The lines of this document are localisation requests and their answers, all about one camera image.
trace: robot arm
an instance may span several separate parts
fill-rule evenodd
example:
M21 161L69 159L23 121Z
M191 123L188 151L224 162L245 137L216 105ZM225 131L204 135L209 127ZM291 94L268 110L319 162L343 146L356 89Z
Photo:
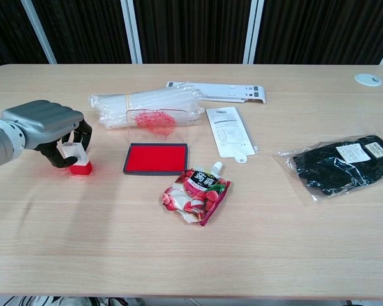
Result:
M64 159L57 142L67 142L72 131L73 141L82 142L86 150L92 129L81 112L45 100L9 108L0 118L0 166L18 157L23 149L40 151L57 168L71 166L77 158Z

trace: curtain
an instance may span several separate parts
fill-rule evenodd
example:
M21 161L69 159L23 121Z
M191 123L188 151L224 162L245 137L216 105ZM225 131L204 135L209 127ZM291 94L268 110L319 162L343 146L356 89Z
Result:
M0 0L0 65L48 63L20 1Z
M250 0L134 0L144 63L242 63Z
M120 0L33 0L59 64L131 63Z
M256 64L379 64L383 0L266 0Z

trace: red and white block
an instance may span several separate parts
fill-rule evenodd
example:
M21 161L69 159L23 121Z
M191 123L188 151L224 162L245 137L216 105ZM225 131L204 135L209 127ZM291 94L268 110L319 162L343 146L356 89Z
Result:
M65 157L75 156L78 161L69 167L72 174L89 175L92 172L92 164L80 142L63 143Z

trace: wooden table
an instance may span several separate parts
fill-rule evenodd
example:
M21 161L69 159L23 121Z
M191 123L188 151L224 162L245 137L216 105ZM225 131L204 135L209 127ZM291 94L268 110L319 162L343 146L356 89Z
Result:
M0 113L34 99L83 111L93 175L74 177L26 150L0 167L0 294L383 298L383 182L305 205L273 154L319 141L383 137L383 66L9 65ZM159 201L174 177L122 174L125 129L107 131L86 98L169 80L260 84L267 105L236 105L260 154L222 159L234 182L206 227ZM207 117L190 128L190 164L219 160Z

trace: plastic bag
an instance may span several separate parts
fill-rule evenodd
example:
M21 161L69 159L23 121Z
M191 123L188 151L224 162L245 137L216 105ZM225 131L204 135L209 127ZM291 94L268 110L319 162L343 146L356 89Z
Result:
M221 167L221 162L217 162L211 170L196 167L184 171L163 193L163 205L179 212L188 223L206 225L231 184L219 176Z
M203 97L198 89L179 85L131 94L92 95L88 101L100 111L99 122L108 129L114 129L128 126L126 112L139 109L184 110L187 116L175 118L177 124L195 124L204 112L199 105Z
M320 142L277 155L302 180L314 201L347 194L383 177L383 140L376 135Z

